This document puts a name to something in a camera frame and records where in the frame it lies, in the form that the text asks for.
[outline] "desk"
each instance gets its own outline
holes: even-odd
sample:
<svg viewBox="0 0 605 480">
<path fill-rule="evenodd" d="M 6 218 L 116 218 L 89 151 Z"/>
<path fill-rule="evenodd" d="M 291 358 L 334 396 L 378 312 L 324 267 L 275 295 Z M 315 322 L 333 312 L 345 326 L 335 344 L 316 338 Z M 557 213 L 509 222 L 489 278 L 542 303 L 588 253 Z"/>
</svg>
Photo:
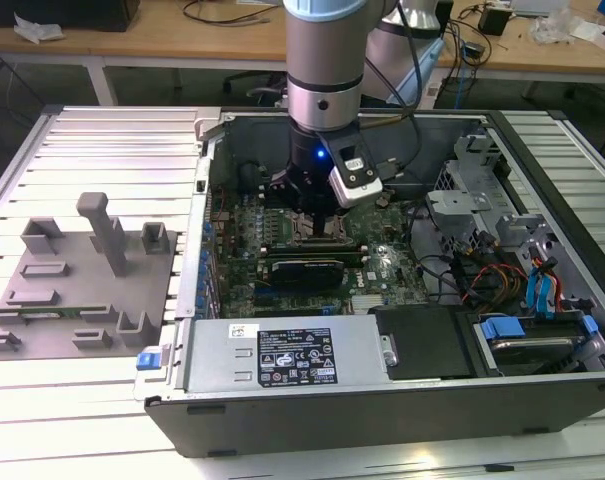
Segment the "desk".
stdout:
<svg viewBox="0 0 605 480">
<path fill-rule="evenodd" d="M 573 0 L 576 14 L 594 19 L 598 1 Z M 474 3 L 477 0 L 456 0 L 454 17 Z M 260 8 L 225 0 L 205 5 L 202 15 L 231 18 Z M 265 15 L 270 23 L 220 28 L 185 18 L 175 0 L 141 0 L 138 15 L 127 32 L 65 29 L 66 39 L 34 45 L 12 29 L 0 28 L 0 53 L 9 62 L 83 65 L 100 105 L 115 105 L 117 99 L 104 74 L 106 66 L 285 70 L 284 11 Z M 471 15 L 466 21 L 476 25 L 478 18 L 477 14 Z M 491 37 L 493 54 L 478 71 L 479 78 L 605 83 L 604 51 L 579 39 L 572 45 L 536 45 L 528 35 L 529 25 L 529 19 L 516 18 L 509 22 L 502 37 Z M 474 37 L 467 29 L 462 33 L 468 40 Z M 429 87 L 439 84 L 452 62 L 449 49 L 442 55 Z M 435 101 L 434 95 L 429 98 Z"/>
<path fill-rule="evenodd" d="M 233 18 L 262 8 L 226 0 L 205 4 L 202 16 Z M 141 0 L 126 32 L 64 29 L 64 40 L 35 45 L 0 28 L 0 54 L 14 63 L 82 65 L 100 105 L 116 105 L 107 66 L 286 70 L 284 15 L 276 9 L 264 15 L 270 23 L 221 28 L 186 18 L 175 0 Z"/>
<path fill-rule="evenodd" d="M 466 6 L 475 0 L 456 0 L 452 12 L 457 18 Z M 596 10 L 599 0 L 573 0 L 575 15 L 585 20 L 605 24 L 605 17 Z M 477 27 L 479 14 L 464 21 Z M 478 78 L 496 80 L 526 80 L 530 82 L 605 83 L 605 52 L 580 39 L 573 44 L 537 45 L 529 35 L 531 19 L 514 18 L 507 24 L 501 37 L 490 36 L 493 46 L 491 58 L 477 71 Z M 462 26 L 462 37 L 486 45 L 481 36 Z M 453 64 L 454 49 L 450 35 L 446 35 L 447 48 L 440 57 L 438 67 L 430 80 L 430 87 L 440 84 Z"/>
</svg>

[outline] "wire bundle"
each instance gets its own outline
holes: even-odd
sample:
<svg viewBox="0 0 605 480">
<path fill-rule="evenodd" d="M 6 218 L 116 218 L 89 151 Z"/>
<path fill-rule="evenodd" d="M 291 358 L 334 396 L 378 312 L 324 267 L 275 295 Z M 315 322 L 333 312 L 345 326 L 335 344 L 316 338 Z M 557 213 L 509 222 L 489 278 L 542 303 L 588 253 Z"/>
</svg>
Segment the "wire bundle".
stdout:
<svg viewBox="0 0 605 480">
<path fill-rule="evenodd" d="M 470 289 L 475 288 L 480 279 L 492 273 L 500 279 L 500 289 L 489 302 L 484 301 L 484 304 L 480 305 L 479 308 L 476 306 L 478 313 L 490 312 L 505 302 L 517 298 L 523 285 L 522 279 L 528 280 L 528 277 L 518 267 L 506 263 L 490 264 L 480 270 L 471 282 Z M 471 295 L 467 291 L 462 297 L 462 302 L 469 302 L 470 300 Z"/>
<path fill-rule="evenodd" d="M 373 73 L 380 79 L 380 81 L 386 86 L 389 92 L 395 97 L 398 101 L 398 104 L 402 107 L 402 113 L 395 117 L 385 118 L 383 120 L 377 120 L 374 122 L 364 123 L 360 126 L 361 130 L 366 130 L 370 128 L 382 127 L 385 125 L 392 125 L 394 123 L 401 122 L 402 120 L 408 118 L 411 121 L 411 125 L 413 126 L 413 130 L 415 131 L 416 137 L 416 147 L 413 154 L 409 157 L 409 159 L 399 165 L 398 172 L 404 171 L 415 159 L 417 158 L 420 151 L 422 151 L 422 132 L 420 131 L 420 127 L 418 126 L 417 120 L 415 119 L 415 111 L 417 110 L 420 102 L 422 101 L 422 89 L 424 88 L 423 80 L 422 80 L 422 71 L 420 70 L 420 60 L 418 59 L 417 48 L 415 46 L 415 41 L 413 39 L 413 33 L 411 31 L 411 26 L 409 25 L 409 21 L 406 18 L 404 13 L 404 8 L 400 2 L 397 2 L 396 5 L 397 11 L 400 15 L 400 19 L 402 20 L 402 25 L 404 27 L 404 31 L 406 33 L 406 38 L 409 42 L 409 50 L 411 51 L 411 59 L 413 60 L 413 65 L 415 68 L 415 79 L 417 83 L 417 92 L 415 95 L 415 99 L 411 104 L 407 104 L 402 95 L 397 91 L 397 89 L 393 86 L 393 84 L 389 81 L 388 78 L 384 76 L 384 74 L 378 69 L 375 64 L 369 59 L 365 57 L 365 62 L 367 66 L 373 71 Z M 422 181 L 415 173 L 411 173 L 418 181 L 424 185 L 424 181 Z"/>
<path fill-rule="evenodd" d="M 536 268 L 540 268 L 544 262 L 539 258 L 533 259 L 533 266 Z M 553 282 L 553 306 L 555 307 L 556 312 L 561 312 L 562 309 L 562 281 L 558 278 L 558 276 L 553 272 L 553 270 L 549 270 L 545 272 L 545 275 L 551 278 L 551 282 Z"/>
<path fill-rule="evenodd" d="M 478 4 L 478 5 L 474 5 L 474 7 L 480 8 L 482 5 L 483 4 Z M 453 46 L 455 49 L 455 57 L 453 59 L 453 65 L 451 66 L 451 69 L 449 70 L 448 75 L 442 81 L 442 89 L 447 92 L 451 92 L 451 90 L 449 90 L 447 87 L 449 86 L 450 83 L 452 83 L 452 78 L 454 77 L 454 72 L 455 72 L 455 78 L 457 78 L 458 82 L 459 82 L 457 91 L 454 91 L 454 93 L 457 93 L 456 108 L 458 108 L 458 106 L 460 106 L 460 104 L 461 104 L 461 95 L 462 94 L 468 95 L 469 92 L 471 91 L 471 89 L 473 88 L 473 86 L 475 85 L 475 82 L 477 80 L 478 69 L 482 65 L 486 64 L 489 61 L 489 59 L 491 58 L 491 55 L 493 54 L 493 45 L 492 45 L 489 37 L 487 37 L 484 33 L 482 33 L 480 30 L 478 30 L 473 25 L 461 20 L 461 19 L 467 18 L 468 15 L 470 15 L 471 13 L 474 12 L 474 10 L 468 10 L 469 8 L 472 8 L 472 7 L 467 7 L 467 9 L 464 9 L 464 10 L 462 10 L 462 12 L 460 12 L 460 16 L 458 17 L 458 20 L 453 20 L 453 19 L 449 20 L 449 24 L 447 25 L 447 28 L 446 28 L 446 33 L 449 33 L 453 37 Z M 475 33 L 480 35 L 486 42 L 487 49 L 486 49 L 485 53 L 482 55 L 482 58 L 472 59 L 465 55 L 465 53 L 464 53 L 465 41 L 462 39 L 461 26 L 470 28 Z M 464 78 L 464 72 L 465 72 L 467 66 L 471 67 L 471 75 L 469 77 L 471 80 L 471 83 L 468 87 L 463 89 L 462 84 L 464 84 L 466 81 Z"/>
</svg>

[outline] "power supply label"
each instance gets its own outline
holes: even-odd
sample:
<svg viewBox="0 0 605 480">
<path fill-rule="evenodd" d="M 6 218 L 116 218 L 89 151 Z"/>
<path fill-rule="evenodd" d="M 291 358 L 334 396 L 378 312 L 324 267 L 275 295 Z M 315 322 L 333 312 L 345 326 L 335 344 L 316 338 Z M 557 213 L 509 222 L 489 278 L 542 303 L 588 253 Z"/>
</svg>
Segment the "power supply label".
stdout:
<svg viewBox="0 0 605 480">
<path fill-rule="evenodd" d="M 263 387 L 338 383 L 331 329 L 258 332 L 258 382 Z"/>
</svg>

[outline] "metal frame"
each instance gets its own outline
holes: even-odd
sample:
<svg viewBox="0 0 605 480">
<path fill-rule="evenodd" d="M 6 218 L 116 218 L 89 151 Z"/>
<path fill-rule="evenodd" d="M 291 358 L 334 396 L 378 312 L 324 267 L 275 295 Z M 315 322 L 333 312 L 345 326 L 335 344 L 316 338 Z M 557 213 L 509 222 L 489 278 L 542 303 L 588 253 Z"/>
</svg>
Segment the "metal frame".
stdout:
<svg viewBox="0 0 605 480">
<path fill-rule="evenodd" d="M 123 109 L 99 110 L 108 121 Z M 20 152 L 41 142 L 30 135 Z M 12 166 L 25 165 L 21 157 Z M 2 177 L 0 197 L 11 178 Z M 163 328 L 161 344 L 173 341 L 174 327 Z M 605 478 L 605 411 L 557 434 L 186 460 L 136 402 L 134 365 L 133 358 L 0 362 L 0 478 L 61 478 L 70 469 L 82 478 L 125 469 L 132 478 L 167 471 L 207 479 Z"/>
</svg>

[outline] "metal slotted table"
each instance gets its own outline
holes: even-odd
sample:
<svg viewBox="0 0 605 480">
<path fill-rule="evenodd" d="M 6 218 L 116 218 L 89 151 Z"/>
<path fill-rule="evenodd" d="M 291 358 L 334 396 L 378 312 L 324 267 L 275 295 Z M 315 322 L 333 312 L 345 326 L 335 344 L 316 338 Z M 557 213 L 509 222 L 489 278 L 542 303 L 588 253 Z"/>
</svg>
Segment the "metal slotted table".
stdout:
<svg viewBox="0 0 605 480">
<path fill-rule="evenodd" d="M 171 337 L 199 161 L 196 115 L 196 108 L 66 108 L 43 115 L 0 181 L 0 296 L 24 250 L 19 235 L 27 219 L 53 216 L 65 231 L 88 231 L 75 203 L 83 191 L 104 191 L 109 213 L 120 216 L 125 230 L 152 219 L 179 233 L 162 330 L 164 340 Z M 526 123 L 515 120 L 516 128 Z M 552 142 L 563 138 L 554 132 Z M 574 150 L 566 157 L 558 152 L 539 160 L 578 158 Z M 605 166 L 585 170 L 605 173 Z M 527 187 L 516 188 L 523 193 Z M 501 479 L 605 478 L 605 411 L 557 434 L 185 459 L 134 398 L 135 375 L 131 357 L 0 362 L 0 478 L 69 472 L 91 479 L 107 472 L 192 479 L 493 478 L 495 470 L 505 470 Z"/>
</svg>

